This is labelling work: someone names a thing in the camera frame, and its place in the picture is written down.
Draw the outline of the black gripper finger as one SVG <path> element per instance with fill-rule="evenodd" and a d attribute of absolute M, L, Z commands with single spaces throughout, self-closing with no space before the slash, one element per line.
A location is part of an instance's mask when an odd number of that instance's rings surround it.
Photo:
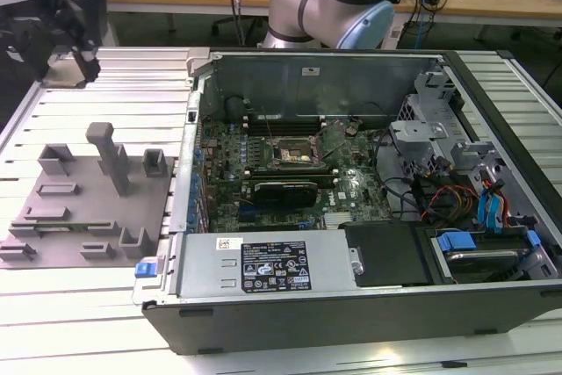
<path fill-rule="evenodd" d="M 98 46 L 96 44 L 86 43 L 85 45 L 76 44 L 72 46 L 72 55 L 86 83 L 94 82 L 100 72 L 97 51 Z"/>

